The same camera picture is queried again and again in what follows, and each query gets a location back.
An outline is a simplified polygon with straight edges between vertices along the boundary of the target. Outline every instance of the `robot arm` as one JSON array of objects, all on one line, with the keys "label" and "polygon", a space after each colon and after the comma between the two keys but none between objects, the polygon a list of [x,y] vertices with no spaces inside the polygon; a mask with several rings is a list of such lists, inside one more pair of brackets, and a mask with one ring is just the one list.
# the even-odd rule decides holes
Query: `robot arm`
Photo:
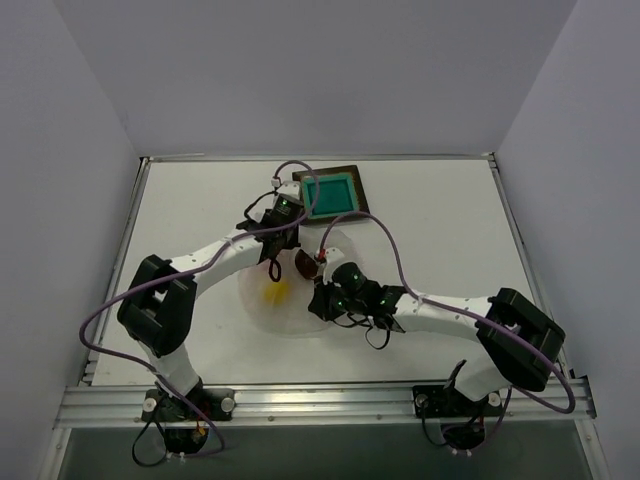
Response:
[{"label": "robot arm", "polygon": [[235,272],[275,259],[283,249],[299,246],[298,227],[248,236],[235,242],[232,239],[242,232],[289,224],[303,212],[299,183],[285,182],[277,190],[273,207],[259,221],[248,218],[222,240],[196,252],[168,260],[151,255],[142,261],[131,283],[132,288],[206,265],[225,244],[230,243],[211,268],[133,295],[118,310],[118,321],[138,341],[150,363],[179,393],[187,395],[201,384],[184,344],[191,328],[196,299]]},{"label": "robot arm", "polygon": [[[367,279],[335,248],[323,252],[321,262],[323,272],[316,277],[309,305],[309,311],[321,319],[334,321],[344,314],[357,314],[365,317],[370,327],[400,333],[440,333],[481,343],[488,355],[456,369],[450,385],[474,403],[509,385],[544,390],[551,372],[512,340],[465,315],[418,301],[403,286],[380,285]],[[564,342],[564,331],[512,289],[503,288],[496,296],[480,298],[417,296],[505,325],[552,363]]]}]

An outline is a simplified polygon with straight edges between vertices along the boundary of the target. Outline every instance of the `purple wire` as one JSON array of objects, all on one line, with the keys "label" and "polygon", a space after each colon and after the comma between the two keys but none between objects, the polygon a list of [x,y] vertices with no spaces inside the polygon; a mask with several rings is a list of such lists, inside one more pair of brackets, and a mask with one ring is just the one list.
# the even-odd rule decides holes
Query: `purple wire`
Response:
[{"label": "purple wire", "polygon": [[316,205],[318,203],[318,197],[320,196],[320,181],[318,180],[318,176],[315,174],[313,169],[309,165],[307,165],[305,162],[301,162],[299,160],[289,160],[287,162],[284,162],[282,165],[280,165],[276,169],[276,172],[274,173],[273,178],[280,179],[279,174],[282,171],[282,169],[284,167],[288,166],[288,165],[294,165],[294,164],[295,165],[300,165],[300,166],[304,167],[305,169],[307,169],[309,171],[311,177],[313,177],[313,180],[316,183],[316,194],[315,194],[315,196],[313,198],[313,201],[311,202],[311,206],[304,213],[304,215],[302,215],[297,220],[295,220],[295,221],[293,221],[291,223],[288,223],[287,225],[283,225],[282,227],[272,227],[272,228],[265,228],[263,230],[256,230],[256,231],[253,231],[253,232],[240,233],[240,234],[236,235],[235,237],[229,239],[224,245],[222,245],[222,247],[220,247],[220,249],[211,258],[211,260],[209,260],[206,264],[204,264],[204,265],[202,265],[200,267],[197,267],[197,268],[193,268],[191,270],[187,270],[185,272],[178,272],[178,273],[174,273],[174,274],[171,274],[171,275],[167,275],[165,277],[157,278],[155,280],[151,280],[149,282],[146,282],[146,283],[143,283],[143,284],[138,285],[136,287],[133,287],[133,288],[127,290],[126,292],[123,292],[123,293],[121,293],[119,295],[116,295],[112,299],[110,299],[110,300],[106,301],[105,303],[103,303],[102,305],[100,305],[100,307],[98,307],[95,311],[90,313],[89,316],[87,316],[82,321],[82,324],[80,325],[80,331],[79,331],[80,342],[85,347],[87,347],[89,350],[93,350],[95,352],[104,353],[105,355],[111,355],[113,357],[118,357],[118,358],[122,358],[124,360],[129,360],[131,362],[135,362],[135,363],[137,363],[139,365],[142,365],[143,367],[147,368],[151,373],[153,373],[156,376],[156,378],[160,381],[160,383],[162,383],[162,385],[164,385],[167,388],[167,390],[169,390],[176,398],[178,398],[180,401],[182,401],[196,415],[198,415],[200,418],[202,418],[202,420],[205,421],[205,423],[211,429],[209,433],[211,433],[211,432],[215,433],[216,437],[218,438],[218,440],[220,442],[220,446],[219,447],[211,449],[211,450],[207,450],[207,451],[204,451],[204,452],[187,454],[187,455],[184,455],[185,457],[188,457],[188,458],[205,457],[205,456],[209,456],[209,455],[214,455],[216,453],[220,453],[221,451],[223,451],[225,449],[226,443],[225,443],[224,437],[222,436],[222,434],[220,433],[218,428],[215,426],[215,424],[198,407],[196,407],[187,397],[185,397],[180,392],[178,392],[173,387],[173,385],[171,385],[171,383],[166,378],[164,378],[160,372],[158,372],[155,369],[155,367],[153,365],[151,365],[150,363],[144,361],[143,359],[135,357],[133,355],[129,355],[127,353],[118,352],[116,350],[111,350],[111,349],[108,349],[108,348],[101,347],[100,345],[96,345],[94,343],[91,343],[89,340],[87,340],[87,335],[86,335],[87,334],[87,329],[89,328],[89,325],[91,324],[91,322],[93,322],[93,320],[95,320],[97,318],[97,316],[100,315],[100,313],[105,311],[107,308],[112,307],[116,303],[124,300],[125,298],[129,298],[130,296],[135,295],[136,293],[141,292],[143,290],[146,290],[148,288],[156,287],[156,286],[161,285],[163,283],[171,282],[171,281],[177,280],[179,278],[188,277],[188,276],[191,276],[191,275],[195,275],[197,273],[204,272],[205,270],[208,270],[209,268],[211,268],[218,261],[218,259],[222,256],[222,254],[225,252],[225,250],[227,248],[229,248],[229,246],[233,242],[236,242],[236,241],[241,240],[241,239],[246,238],[246,237],[252,237],[252,236],[261,235],[261,234],[265,234],[265,233],[280,232],[282,230],[287,230],[289,228],[293,228],[293,227],[296,227],[296,226],[300,225],[303,221],[305,221],[309,217],[309,215],[311,215],[311,212],[313,212],[313,209],[316,207]]},{"label": "purple wire", "polygon": [[[486,447],[488,443],[491,442],[491,439],[494,437],[495,433],[498,431],[498,429],[500,428],[500,425],[502,425],[502,421],[504,420],[504,416],[507,413],[507,408],[509,408],[509,402],[511,401],[511,392],[512,389],[511,387],[509,387],[509,389],[507,390],[507,396],[504,399],[504,406],[502,407],[502,412],[500,412],[500,416],[498,417],[498,420],[496,420],[495,425],[493,426],[493,428],[491,429],[491,431],[484,437],[484,440],[482,441],[482,443],[476,447],[473,448],[469,448],[467,449],[467,451],[469,452],[475,452],[478,449],[482,448],[482,447]],[[442,429],[442,435],[444,437],[444,434],[447,433],[449,430],[452,430],[456,427],[459,427],[459,425],[448,425],[445,428]]]},{"label": "purple wire", "polygon": [[426,304],[433,305],[434,307],[442,308],[443,310],[448,310],[450,312],[454,312],[454,313],[457,313],[459,315],[465,315],[467,317],[473,318],[474,320],[477,320],[478,322],[480,322],[480,323],[482,323],[484,325],[487,325],[487,326],[493,328],[494,330],[497,330],[502,335],[505,335],[505,336],[509,337],[515,343],[517,343],[522,348],[527,350],[529,353],[534,355],[538,360],[540,360],[542,362],[542,364],[545,367],[547,367],[551,372],[553,372],[553,374],[558,378],[558,380],[560,381],[560,383],[564,387],[565,391],[567,392],[567,397],[569,399],[569,405],[566,408],[558,407],[557,405],[549,403],[548,401],[544,400],[543,398],[540,398],[537,395],[534,395],[533,393],[529,392],[528,390],[525,390],[525,389],[522,389],[522,388],[516,387],[516,386],[514,386],[513,388],[518,390],[523,395],[529,397],[530,399],[532,399],[532,400],[538,402],[539,404],[544,405],[545,407],[550,408],[551,410],[554,410],[554,411],[556,411],[558,413],[571,413],[571,412],[573,412],[575,410],[575,408],[576,408],[576,397],[574,396],[573,391],[571,390],[571,385],[569,385],[569,381],[562,374],[562,372],[553,364],[553,362],[551,362],[541,351],[539,351],[538,349],[534,348],[529,343],[527,343],[526,341],[524,341],[523,339],[521,339],[520,337],[518,337],[517,335],[512,333],[509,329],[503,327],[502,325],[497,324],[496,322],[493,322],[493,321],[489,320],[488,318],[485,318],[485,317],[483,317],[481,315],[478,315],[477,313],[473,313],[473,312],[470,312],[468,310],[463,310],[461,308],[453,307],[451,305],[446,305],[444,303],[436,302],[434,300],[429,300],[428,298],[421,297],[420,295],[415,293],[411,289],[411,287],[409,287],[409,285],[407,283],[407,280],[406,280],[406,278],[404,276],[404,270],[402,269],[402,262],[400,261],[400,253],[398,252],[398,246],[396,245],[396,242],[393,239],[393,235],[391,235],[391,232],[386,227],[386,225],[384,225],[375,216],[373,216],[373,215],[371,215],[370,213],[367,213],[367,212],[349,212],[349,213],[345,213],[344,215],[340,215],[339,217],[335,218],[329,224],[329,226],[327,227],[327,229],[324,232],[324,235],[322,236],[322,240],[320,241],[320,251],[324,250],[324,244],[327,241],[327,237],[329,236],[329,232],[331,231],[331,229],[333,227],[335,227],[335,225],[340,220],[342,220],[345,217],[350,217],[350,216],[360,216],[360,217],[370,218],[375,223],[377,223],[380,226],[380,228],[382,228],[384,233],[387,235],[387,238],[389,239],[389,243],[391,243],[391,248],[393,249],[393,254],[394,254],[395,258],[396,258],[396,264],[398,265],[398,274],[400,275],[400,282],[402,283],[402,286],[407,290],[407,293],[409,295],[411,295],[413,298],[415,298],[418,302],[424,302]]}]

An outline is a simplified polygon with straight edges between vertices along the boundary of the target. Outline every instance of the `purple cable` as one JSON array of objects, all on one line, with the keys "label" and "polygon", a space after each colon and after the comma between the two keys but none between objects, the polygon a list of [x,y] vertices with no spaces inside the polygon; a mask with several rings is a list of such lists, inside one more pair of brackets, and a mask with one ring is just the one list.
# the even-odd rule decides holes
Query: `purple cable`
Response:
[{"label": "purple cable", "polygon": [[524,389],[516,387],[516,386],[514,386],[513,388],[518,390],[523,395],[529,397],[530,399],[535,400],[539,404],[544,405],[545,407],[550,408],[551,410],[554,410],[554,411],[556,411],[558,413],[571,413],[571,412],[573,412],[575,410],[575,408],[576,408],[576,397],[574,396],[573,391],[571,390],[571,385],[569,385],[569,382],[568,382],[567,378],[562,374],[562,372],[542,352],[540,352],[539,350],[537,350],[536,348],[534,348],[533,346],[531,346],[530,344],[525,342],[523,339],[521,339],[517,335],[513,334],[509,329],[503,327],[502,325],[497,324],[496,322],[493,322],[493,321],[489,320],[488,318],[485,318],[485,317],[483,317],[481,315],[478,315],[477,313],[473,313],[473,312],[469,312],[467,310],[463,310],[461,308],[453,307],[451,305],[446,305],[444,303],[436,302],[434,300],[429,300],[428,298],[421,297],[420,295],[415,293],[411,289],[411,287],[409,287],[409,285],[407,283],[407,280],[406,280],[406,278],[404,276],[404,270],[402,269],[402,262],[400,261],[400,253],[398,252],[398,246],[396,245],[396,242],[393,239],[393,235],[391,235],[391,232],[386,227],[386,225],[384,225],[375,216],[371,215],[370,213],[366,213],[366,212],[349,212],[349,213],[345,213],[344,215],[340,215],[339,217],[335,218],[329,224],[329,226],[327,227],[327,229],[324,232],[324,235],[322,236],[322,240],[320,241],[320,251],[324,250],[324,244],[327,241],[327,237],[329,236],[329,232],[331,231],[331,229],[333,227],[335,227],[335,225],[340,220],[342,220],[345,217],[350,217],[350,216],[360,216],[360,217],[370,218],[371,220],[376,222],[380,226],[380,228],[382,228],[384,233],[387,235],[387,238],[389,239],[389,243],[391,243],[391,248],[393,249],[393,254],[394,254],[395,258],[396,258],[396,264],[398,265],[398,274],[400,275],[400,282],[402,283],[402,286],[407,290],[407,293],[409,295],[411,295],[413,298],[415,298],[418,302],[424,302],[424,303],[427,303],[429,305],[433,305],[434,307],[442,308],[443,310],[448,310],[450,312],[454,312],[454,313],[457,313],[459,315],[465,315],[465,316],[467,316],[469,318],[477,320],[478,322],[480,322],[480,323],[482,323],[484,325],[487,325],[487,326],[493,328],[494,330],[497,330],[502,335],[506,335],[507,337],[509,337],[515,343],[520,345],[522,348],[524,348],[529,353],[534,355],[538,360],[540,360],[542,362],[542,364],[545,367],[547,367],[558,378],[558,380],[560,381],[560,383],[564,387],[565,391],[567,392],[567,397],[569,399],[569,405],[566,408],[558,407],[557,405],[549,403],[546,400],[544,400],[543,398],[540,398],[537,395],[534,395],[533,393],[529,392],[528,390],[524,390]]},{"label": "purple cable", "polygon": [[[504,406],[502,407],[502,412],[500,412],[500,416],[498,417],[498,420],[496,420],[495,425],[493,426],[493,428],[491,429],[491,431],[484,437],[484,440],[482,441],[482,443],[476,447],[473,448],[469,448],[467,449],[467,451],[469,452],[475,452],[478,449],[487,446],[487,444],[491,441],[491,439],[493,438],[493,436],[495,435],[495,433],[498,431],[498,429],[500,428],[500,425],[502,425],[502,421],[504,420],[504,416],[507,413],[507,408],[509,407],[509,402],[511,401],[511,387],[509,387],[509,389],[507,390],[507,396],[504,399]],[[451,429],[454,429],[456,427],[459,427],[459,425],[448,425],[445,428],[442,429],[442,435],[444,438],[444,434],[446,432],[448,432]]]},{"label": "purple cable", "polygon": [[214,449],[207,450],[207,451],[204,451],[204,452],[198,452],[198,453],[192,453],[192,454],[184,455],[187,458],[205,457],[205,456],[209,456],[209,455],[214,455],[216,453],[220,453],[221,451],[223,451],[225,449],[226,444],[225,444],[224,437],[222,436],[222,434],[220,433],[218,428],[215,426],[215,424],[198,407],[196,407],[187,397],[185,397],[180,392],[178,392],[173,387],[173,385],[171,385],[171,383],[166,378],[164,378],[162,376],[162,374],[160,374],[160,372],[158,372],[155,369],[155,367],[153,365],[151,365],[150,363],[144,361],[143,359],[135,357],[133,355],[129,355],[127,353],[118,352],[116,350],[111,350],[111,349],[108,349],[108,348],[101,347],[100,345],[96,345],[94,343],[91,343],[89,340],[87,340],[87,337],[86,337],[87,328],[89,327],[91,322],[93,320],[95,320],[98,315],[100,315],[100,313],[102,313],[107,308],[112,307],[116,303],[124,300],[125,298],[129,298],[130,296],[135,295],[136,293],[141,292],[143,290],[146,290],[148,288],[156,287],[156,286],[158,286],[160,284],[163,284],[163,283],[171,282],[171,281],[177,280],[179,278],[188,277],[188,276],[191,276],[191,275],[195,275],[197,273],[204,272],[205,270],[208,270],[209,268],[211,268],[218,261],[218,259],[222,256],[222,254],[225,252],[225,250],[227,248],[229,248],[229,246],[233,242],[236,242],[236,241],[241,240],[241,239],[246,238],[246,237],[255,236],[255,235],[261,235],[261,234],[264,234],[264,233],[280,232],[282,230],[287,230],[289,228],[296,227],[296,226],[300,225],[303,221],[305,221],[309,217],[309,215],[311,215],[311,212],[313,212],[313,209],[316,207],[316,205],[318,203],[318,197],[320,196],[320,181],[318,180],[318,176],[315,174],[313,169],[309,165],[307,165],[306,163],[301,162],[299,160],[289,160],[287,162],[284,162],[282,165],[280,165],[276,169],[276,172],[274,173],[273,178],[280,179],[279,174],[282,171],[282,169],[284,167],[288,166],[288,165],[294,165],[294,164],[295,165],[300,165],[300,166],[304,167],[305,169],[307,169],[309,171],[309,173],[311,174],[311,176],[313,177],[315,183],[316,183],[316,194],[315,194],[315,196],[313,198],[313,201],[311,202],[310,208],[304,213],[304,215],[302,215],[300,218],[298,218],[294,222],[291,222],[291,223],[289,223],[287,225],[283,225],[282,227],[272,227],[272,228],[265,228],[263,230],[256,230],[256,231],[253,231],[253,232],[240,233],[239,235],[236,235],[235,237],[233,237],[230,240],[228,240],[227,243],[222,245],[222,247],[220,247],[220,250],[218,250],[215,253],[215,255],[211,258],[211,260],[209,260],[209,262],[207,262],[205,265],[202,265],[200,267],[197,267],[197,268],[194,268],[194,269],[191,269],[191,270],[187,270],[185,272],[178,272],[178,273],[174,273],[174,274],[171,274],[171,275],[167,275],[165,277],[157,278],[155,280],[151,280],[150,282],[143,283],[142,285],[138,285],[136,287],[133,287],[133,288],[127,290],[126,292],[123,292],[123,293],[121,293],[119,295],[116,295],[112,299],[110,299],[110,300],[106,301],[105,303],[103,303],[102,305],[100,305],[100,307],[98,307],[94,312],[89,314],[89,316],[87,316],[87,318],[85,318],[82,321],[82,325],[80,325],[80,331],[79,331],[80,342],[85,347],[87,347],[89,350],[93,350],[93,351],[96,351],[96,352],[99,352],[99,353],[104,353],[106,355],[111,355],[113,357],[118,357],[118,358],[122,358],[122,359],[125,359],[125,360],[129,360],[131,362],[135,362],[135,363],[137,363],[139,365],[142,365],[143,367],[147,368],[151,373],[153,373],[156,376],[156,378],[160,381],[160,383],[162,383],[167,388],[167,390],[169,390],[176,398],[178,398],[180,401],[182,401],[196,415],[198,415],[200,418],[202,418],[202,420],[205,421],[205,423],[211,429],[209,434],[211,434],[211,432],[215,433],[216,437],[218,437],[218,440],[220,442],[220,446],[218,448],[214,448]]}]

